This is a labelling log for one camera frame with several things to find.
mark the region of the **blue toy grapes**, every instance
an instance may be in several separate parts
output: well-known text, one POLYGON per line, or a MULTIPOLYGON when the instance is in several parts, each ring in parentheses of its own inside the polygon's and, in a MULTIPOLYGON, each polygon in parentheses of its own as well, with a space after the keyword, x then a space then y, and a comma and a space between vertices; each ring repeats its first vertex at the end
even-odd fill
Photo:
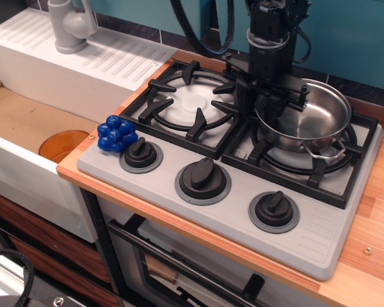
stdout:
POLYGON ((129 145, 138 140, 135 126, 117 115, 107 117, 105 123, 97 128, 98 147, 105 152, 123 152, 129 145))

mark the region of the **black burner grate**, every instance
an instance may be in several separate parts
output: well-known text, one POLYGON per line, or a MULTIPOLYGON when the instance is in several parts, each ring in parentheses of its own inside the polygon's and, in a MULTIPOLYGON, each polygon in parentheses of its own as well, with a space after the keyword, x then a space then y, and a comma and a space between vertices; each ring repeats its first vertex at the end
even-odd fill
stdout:
POLYGON ((238 113, 235 112, 237 107, 234 104, 237 102, 234 104, 223 104, 222 102, 213 101, 212 105, 225 113, 225 115, 223 118, 212 123, 206 122, 200 108, 196 111, 195 123, 192 126, 172 123, 159 115, 162 110, 173 104, 173 99, 157 100, 158 94, 174 93, 177 91, 176 88, 168 84, 169 82, 182 79, 185 85, 190 85, 193 79, 197 78, 208 79, 221 84, 214 87, 213 93, 215 94, 233 94, 236 90, 235 82, 228 80, 221 74, 201 68, 197 61, 193 61, 190 64, 174 61, 156 80, 149 82, 148 88, 120 114, 121 118, 133 122, 136 128, 142 132, 207 157, 219 158, 226 148, 228 141, 232 138, 233 132, 241 126, 241 120, 238 113), (201 141, 201 136, 205 131, 225 123, 230 123, 230 127, 217 144, 209 146, 201 141), (185 132, 185 135, 180 135, 176 131, 185 132))
POLYGON ((343 158, 330 166, 325 161, 313 159, 313 166, 310 169, 301 169, 288 166, 268 155, 273 145, 264 139, 257 138, 258 119, 251 117, 239 129, 239 132, 230 142, 225 153, 222 155, 222 162, 235 168, 241 169, 252 175, 264 178, 286 188, 297 191, 301 194, 323 201, 338 208, 346 208, 355 180, 364 161, 365 152, 368 149, 372 136, 376 130, 378 120, 359 114, 353 114, 351 122, 368 128, 368 134, 362 146, 356 144, 356 136, 349 126, 346 130, 348 141, 345 142, 346 152, 343 158), (253 150, 247 159, 235 155, 239 144, 249 134, 254 145, 253 150), (333 173, 344 166, 352 166, 353 170, 348 184, 342 195, 332 193, 319 187, 319 183, 325 174, 333 173), (291 174, 304 175, 302 180, 291 174))

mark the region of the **black cable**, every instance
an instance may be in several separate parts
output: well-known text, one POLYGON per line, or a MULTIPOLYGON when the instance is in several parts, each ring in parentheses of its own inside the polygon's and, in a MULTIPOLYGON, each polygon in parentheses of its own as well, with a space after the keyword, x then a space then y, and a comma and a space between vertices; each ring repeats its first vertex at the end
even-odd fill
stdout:
POLYGON ((306 53, 306 55, 304 57, 302 57, 301 59, 294 59, 293 61, 297 64, 300 64, 300 63, 303 63, 305 62, 308 57, 310 56, 310 53, 312 52, 312 42, 310 41, 310 38, 307 36, 306 33, 303 32, 303 30, 298 26, 296 27, 296 32, 300 34, 301 37, 303 37, 303 39, 307 42, 307 45, 308 45, 308 51, 306 53))
POLYGON ((31 261, 29 258, 27 258, 25 255, 18 251, 14 251, 12 249, 2 249, 0 250, 0 255, 4 256, 12 256, 24 263, 26 266, 26 269, 28 271, 28 279, 27 282, 24 285, 24 291, 21 293, 19 300, 15 303, 14 307, 25 307, 28 295, 30 294, 31 288, 33 287, 33 281, 34 281, 34 268, 31 264, 31 261))
POLYGON ((175 12, 175 15, 179 21, 180 26, 185 32, 186 38, 191 43, 192 47, 195 48, 195 50, 208 58, 216 58, 218 56, 221 56, 230 47, 230 44, 233 40, 233 35, 235 31, 235 17, 234 17, 234 0, 228 0, 228 28, 227 28, 227 36, 226 41, 221 47, 220 50, 214 51, 205 44, 203 44, 195 35, 193 32, 193 29, 191 27, 191 24, 188 21, 188 18, 186 17, 185 11, 182 7, 182 4, 180 3, 180 0, 171 0, 173 11, 175 12))

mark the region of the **faucet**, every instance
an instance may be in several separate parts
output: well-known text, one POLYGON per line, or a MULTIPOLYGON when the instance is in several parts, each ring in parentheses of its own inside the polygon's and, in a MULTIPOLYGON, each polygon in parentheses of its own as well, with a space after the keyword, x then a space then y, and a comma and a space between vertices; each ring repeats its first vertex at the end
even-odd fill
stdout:
POLYGON ((90 0, 81 0, 84 13, 76 13, 71 0, 49 0, 49 13, 56 49, 60 53, 71 54, 83 50, 86 39, 97 31, 92 15, 90 0))

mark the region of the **orange cup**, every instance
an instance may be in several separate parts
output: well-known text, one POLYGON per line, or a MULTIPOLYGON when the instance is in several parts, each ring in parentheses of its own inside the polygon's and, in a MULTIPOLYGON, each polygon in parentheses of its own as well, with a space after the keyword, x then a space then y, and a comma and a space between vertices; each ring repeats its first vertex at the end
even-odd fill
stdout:
POLYGON ((80 130, 57 133, 41 144, 38 154, 52 162, 60 163, 88 135, 89 133, 80 130))

